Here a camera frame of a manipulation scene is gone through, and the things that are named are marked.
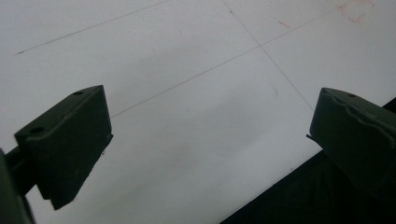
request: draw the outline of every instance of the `faint pencil mark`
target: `faint pencil mark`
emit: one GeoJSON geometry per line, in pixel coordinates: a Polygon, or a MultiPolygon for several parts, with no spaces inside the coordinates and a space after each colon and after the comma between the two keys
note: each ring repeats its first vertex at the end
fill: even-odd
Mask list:
{"type": "Polygon", "coordinates": [[[349,0],[340,7],[338,11],[350,21],[359,23],[373,9],[375,4],[371,0],[349,0]]]}

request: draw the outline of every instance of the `drawn line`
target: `drawn line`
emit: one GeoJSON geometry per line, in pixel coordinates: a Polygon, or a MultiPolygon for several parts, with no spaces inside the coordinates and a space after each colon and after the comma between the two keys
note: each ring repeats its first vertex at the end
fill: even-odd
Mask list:
{"type": "Polygon", "coordinates": [[[119,115],[125,113],[126,111],[128,111],[128,110],[130,110],[130,109],[133,109],[133,108],[135,108],[135,107],[137,107],[137,106],[139,106],[139,105],[142,105],[143,103],[145,103],[145,102],[147,102],[147,101],[150,101],[150,100],[154,99],[155,97],[157,97],[157,96],[159,96],[159,95],[162,95],[162,94],[164,94],[164,93],[166,93],[166,92],[168,92],[168,91],[170,91],[170,90],[172,90],[172,89],[174,89],[174,88],[176,88],[176,87],[178,87],[178,86],[183,85],[183,84],[186,83],[186,82],[189,82],[189,81],[191,81],[191,80],[193,80],[193,79],[195,79],[195,78],[197,78],[197,77],[200,77],[201,75],[204,75],[205,73],[208,73],[208,72],[212,71],[213,69],[218,68],[218,67],[220,67],[220,66],[222,66],[222,65],[224,65],[224,64],[226,64],[226,63],[228,63],[228,62],[230,62],[230,61],[232,61],[232,60],[234,60],[234,59],[237,59],[237,58],[239,58],[239,57],[241,57],[241,56],[243,56],[243,55],[245,55],[245,54],[247,54],[247,53],[253,51],[254,49],[259,48],[259,47],[260,47],[260,46],[257,46],[257,47],[255,47],[255,48],[253,48],[253,49],[250,49],[250,50],[248,50],[248,51],[246,51],[246,52],[244,52],[244,53],[242,53],[242,54],[239,54],[238,56],[235,56],[235,57],[231,58],[230,60],[225,61],[224,63],[220,63],[220,64],[218,64],[218,65],[216,65],[216,66],[214,66],[214,67],[212,67],[212,68],[210,68],[210,69],[204,71],[203,73],[200,73],[200,74],[198,74],[198,75],[196,75],[196,76],[194,76],[194,77],[191,77],[191,78],[189,78],[189,79],[187,79],[187,80],[185,80],[185,81],[182,81],[182,82],[178,83],[176,86],[173,86],[173,87],[171,87],[171,88],[169,88],[169,89],[167,89],[167,90],[165,90],[165,91],[161,91],[160,93],[157,93],[157,94],[155,94],[154,96],[149,97],[147,100],[144,100],[144,101],[138,103],[137,105],[133,105],[133,106],[127,108],[127,109],[122,110],[120,113],[118,113],[118,114],[116,114],[116,115],[113,115],[113,116],[111,116],[110,118],[113,119],[113,118],[115,118],[116,116],[119,116],[119,115]]]}
{"type": "Polygon", "coordinates": [[[130,16],[130,15],[132,15],[132,14],[135,14],[136,12],[143,11],[143,10],[146,10],[146,9],[148,9],[148,8],[151,8],[151,7],[156,7],[156,6],[158,6],[158,5],[161,5],[161,4],[170,2],[170,1],[173,1],[173,0],[166,0],[166,1],[164,1],[164,2],[154,4],[154,5],[152,5],[152,6],[140,8],[140,9],[138,9],[137,11],[130,12],[130,13],[128,13],[128,14],[119,16],[119,17],[114,18],[114,19],[111,19],[111,20],[109,20],[109,21],[104,21],[104,22],[95,24],[95,25],[93,25],[93,26],[90,26],[90,27],[88,27],[88,28],[85,28],[85,29],[76,31],[76,32],[74,32],[74,33],[72,33],[72,34],[69,34],[69,35],[64,35],[64,36],[61,36],[61,37],[59,37],[59,38],[52,39],[52,40],[50,40],[50,41],[48,41],[48,42],[45,42],[45,43],[43,43],[43,44],[39,44],[39,45],[36,45],[36,46],[31,47],[31,48],[29,48],[29,49],[22,50],[22,51],[20,51],[20,52],[18,52],[18,53],[16,53],[16,54],[17,54],[17,55],[18,55],[18,54],[22,54],[22,53],[24,53],[24,52],[26,52],[26,51],[28,51],[28,50],[32,50],[32,49],[36,49],[36,48],[42,47],[42,46],[44,46],[44,45],[48,45],[48,44],[50,44],[50,43],[52,43],[52,42],[58,41],[58,40],[60,40],[60,39],[64,39],[64,38],[66,38],[66,37],[68,37],[68,36],[70,36],[70,35],[75,35],[75,34],[78,34],[78,33],[81,33],[81,32],[87,31],[87,30],[90,30],[90,29],[92,29],[92,28],[95,28],[95,27],[97,27],[97,26],[106,24],[106,23],[108,23],[108,22],[116,21],[116,20],[118,20],[118,19],[121,19],[121,18],[130,16]]]}

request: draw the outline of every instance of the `red mark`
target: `red mark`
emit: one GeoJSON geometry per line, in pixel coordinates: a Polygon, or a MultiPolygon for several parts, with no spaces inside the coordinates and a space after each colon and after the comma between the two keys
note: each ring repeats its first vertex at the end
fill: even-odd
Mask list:
{"type": "Polygon", "coordinates": [[[287,25],[287,24],[286,24],[285,22],[283,22],[283,21],[279,21],[279,24],[282,24],[282,25],[286,26],[286,28],[290,29],[290,26],[287,25]]]}

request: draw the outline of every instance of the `white surface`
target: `white surface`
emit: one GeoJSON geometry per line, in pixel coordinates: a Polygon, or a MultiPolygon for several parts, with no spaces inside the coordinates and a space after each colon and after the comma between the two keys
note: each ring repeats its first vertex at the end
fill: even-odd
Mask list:
{"type": "Polygon", "coordinates": [[[92,85],[113,117],[74,202],[28,194],[37,223],[219,223],[318,152],[321,87],[396,96],[396,4],[372,2],[2,1],[0,147],[92,85]]]}
{"type": "Polygon", "coordinates": [[[378,105],[396,96],[396,5],[373,2],[352,2],[263,46],[312,107],[322,87],[378,105]]]}

